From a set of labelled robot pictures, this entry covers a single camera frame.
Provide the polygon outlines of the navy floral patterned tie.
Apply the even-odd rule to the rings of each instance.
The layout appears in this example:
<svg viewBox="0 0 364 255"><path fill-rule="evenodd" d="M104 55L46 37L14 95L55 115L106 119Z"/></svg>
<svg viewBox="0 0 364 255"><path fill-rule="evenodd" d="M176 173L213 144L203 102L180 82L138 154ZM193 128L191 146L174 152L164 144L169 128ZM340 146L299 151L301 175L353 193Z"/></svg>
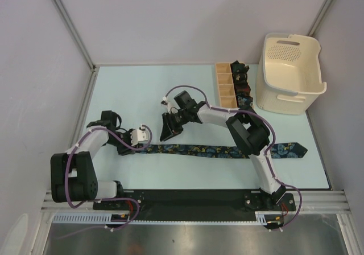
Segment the navy floral patterned tie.
<svg viewBox="0 0 364 255"><path fill-rule="evenodd" d="M303 158L308 152L304 146L297 142L277 143L270 150L274 159ZM226 159L247 159L249 156L244 154L236 146L210 146L210 145L149 145L145 150L139 151L141 154L174 154L188 155L204 158L226 158Z"/></svg>

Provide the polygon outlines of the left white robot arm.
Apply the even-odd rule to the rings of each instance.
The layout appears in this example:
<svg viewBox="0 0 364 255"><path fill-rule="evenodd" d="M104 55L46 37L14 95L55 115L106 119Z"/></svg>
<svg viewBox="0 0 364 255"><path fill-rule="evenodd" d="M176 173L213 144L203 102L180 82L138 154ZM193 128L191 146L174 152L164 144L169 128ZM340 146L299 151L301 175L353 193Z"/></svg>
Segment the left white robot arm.
<svg viewBox="0 0 364 255"><path fill-rule="evenodd" d="M121 155L141 151L151 143L152 132L146 125L120 132L121 122L119 114L103 111L70 149L51 157L51 195L55 203L67 202L71 208L86 201L103 200L113 209L125 205L122 184L117 180L98 180L93 158L106 145L114 146Z"/></svg>

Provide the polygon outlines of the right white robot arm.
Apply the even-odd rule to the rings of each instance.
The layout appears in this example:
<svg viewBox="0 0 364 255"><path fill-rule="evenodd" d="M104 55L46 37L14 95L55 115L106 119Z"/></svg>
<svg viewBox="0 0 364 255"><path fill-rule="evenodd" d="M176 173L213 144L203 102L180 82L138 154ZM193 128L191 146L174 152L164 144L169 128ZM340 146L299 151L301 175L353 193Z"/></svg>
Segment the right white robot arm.
<svg viewBox="0 0 364 255"><path fill-rule="evenodd" d="M164 96L161 104L167 108L162 114L160 141L167 141L183 132L183 126L194 122L212 124L227 128L235 145L252 161L260 182L263 205L276 210L283 203L286 187L276 175L270 153L270 131L267 122L252 108L246 110L228 109L210 105L206 101L196 102L187 91L174 97L178 108Z"/></svg>

